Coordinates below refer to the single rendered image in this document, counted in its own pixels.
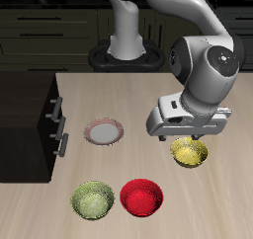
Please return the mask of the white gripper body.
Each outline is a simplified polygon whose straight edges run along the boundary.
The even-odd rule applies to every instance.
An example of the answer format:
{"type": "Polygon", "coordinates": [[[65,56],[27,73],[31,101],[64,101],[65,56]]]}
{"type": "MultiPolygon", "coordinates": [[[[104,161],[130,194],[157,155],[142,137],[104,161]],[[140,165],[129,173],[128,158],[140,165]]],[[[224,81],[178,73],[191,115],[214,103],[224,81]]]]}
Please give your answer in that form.
{"type": "Polygon", "coordinates": [[[231,113],[229,108],[218,108],[207,122],[205,119],[195,120],[193,115],[180,107],[171,108],[166,114],[155,107],[146,121],[146,130],[150,136],[219,134],[231,113]]]}

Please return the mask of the yellow bowl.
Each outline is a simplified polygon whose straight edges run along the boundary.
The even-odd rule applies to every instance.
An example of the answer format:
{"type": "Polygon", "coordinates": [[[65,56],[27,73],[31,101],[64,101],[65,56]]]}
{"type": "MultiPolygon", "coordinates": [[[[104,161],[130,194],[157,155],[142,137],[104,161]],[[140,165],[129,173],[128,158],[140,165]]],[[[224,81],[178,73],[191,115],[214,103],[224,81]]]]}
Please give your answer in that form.
{"type": "Polygon", "coordinates": [[[186,168],[196,168],[203,164],[209,156],[209,150],[204,143],[191,137],[176,139],[170,146],[174,160],[186,168]]]}

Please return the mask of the white plate with pink rim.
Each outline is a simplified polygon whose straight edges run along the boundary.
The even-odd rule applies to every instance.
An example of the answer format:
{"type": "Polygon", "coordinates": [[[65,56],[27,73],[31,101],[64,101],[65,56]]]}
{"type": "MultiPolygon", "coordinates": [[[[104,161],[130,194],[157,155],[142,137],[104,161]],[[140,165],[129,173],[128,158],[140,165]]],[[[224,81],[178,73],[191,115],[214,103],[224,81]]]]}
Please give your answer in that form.
{"type": "Polygon", "coordinates": [[[118,142],[125,133],[124,127],[115,119],[95,119],[85,126],[85,139],[98,146],[109,146],[118,142]]]}

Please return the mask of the red bowl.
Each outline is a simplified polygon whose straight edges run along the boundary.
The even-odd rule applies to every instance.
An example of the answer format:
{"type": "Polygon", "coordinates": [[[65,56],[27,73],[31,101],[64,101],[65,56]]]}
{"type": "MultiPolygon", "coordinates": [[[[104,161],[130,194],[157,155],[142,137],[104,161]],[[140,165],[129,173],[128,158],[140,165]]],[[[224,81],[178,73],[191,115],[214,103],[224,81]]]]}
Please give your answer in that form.
{"type": "Polygon", "coordinates": [[[147,179],[134,179],[121,189],[120,201],[123,208],[133,216],[147,217],[157,211],[163,203],[160,187],[147,179]]]}

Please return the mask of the green bowl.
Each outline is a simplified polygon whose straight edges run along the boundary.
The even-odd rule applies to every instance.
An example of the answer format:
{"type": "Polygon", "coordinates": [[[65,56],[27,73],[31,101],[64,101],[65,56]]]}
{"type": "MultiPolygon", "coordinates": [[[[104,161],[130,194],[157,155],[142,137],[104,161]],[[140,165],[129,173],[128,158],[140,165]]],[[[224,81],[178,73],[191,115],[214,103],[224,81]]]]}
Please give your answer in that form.
{"type": "Polygon", "coordinates": [[[80,185],[70,199],[73,211],[86,220],[98,220],[105,217],[115,203],[113,189],[99,181],[80,185]]]}

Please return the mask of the dark wooden cabinet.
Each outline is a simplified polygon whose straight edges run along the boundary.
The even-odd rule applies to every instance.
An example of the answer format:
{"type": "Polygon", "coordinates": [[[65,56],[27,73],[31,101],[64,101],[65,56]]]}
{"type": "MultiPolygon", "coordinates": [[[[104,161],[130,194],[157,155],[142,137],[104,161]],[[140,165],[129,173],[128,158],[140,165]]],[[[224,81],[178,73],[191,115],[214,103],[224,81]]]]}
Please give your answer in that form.
{"type": "Polygon", "coordinates": [[[0,72],[0,183],[48,183],[68,134],[56,75],[0,72]]]}

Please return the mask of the dark kitchen cupboards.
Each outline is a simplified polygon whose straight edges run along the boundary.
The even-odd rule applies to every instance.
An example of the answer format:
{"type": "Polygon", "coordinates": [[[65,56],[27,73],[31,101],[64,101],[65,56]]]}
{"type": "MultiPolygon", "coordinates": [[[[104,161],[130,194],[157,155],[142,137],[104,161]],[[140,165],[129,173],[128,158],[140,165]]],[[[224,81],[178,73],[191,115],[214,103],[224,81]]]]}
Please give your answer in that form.
{"type": "MultiPolygon", "coordinates": [[[[202,32],[190,21],[157,13],[145,0],[132,3],[138,8],[142,43],[154,41],[165,55],[158,72],[169,71],[175,41],[202,32]]],[[[245,60],[241,36],[223,26],[245,60]]],[[[89,52],[114,33],[109,0],[0,0],[0,71],[95,72],[89,52]]]]}

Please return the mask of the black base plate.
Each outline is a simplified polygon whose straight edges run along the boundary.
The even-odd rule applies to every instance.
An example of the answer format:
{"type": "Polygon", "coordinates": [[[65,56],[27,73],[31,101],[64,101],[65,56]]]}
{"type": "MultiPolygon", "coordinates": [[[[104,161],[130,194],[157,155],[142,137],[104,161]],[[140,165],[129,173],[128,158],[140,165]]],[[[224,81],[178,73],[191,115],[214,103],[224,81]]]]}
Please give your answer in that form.
{"type": "Polygon", "coordinates": [[[95,72],[106,73],[148,73],[158,72],[165,63],[164,52],[153,40],[144,40],[145,54],[134,60],[120,60],[108,54],[109,40],[100,40],[89,52],[88,61],[95,72]]]}

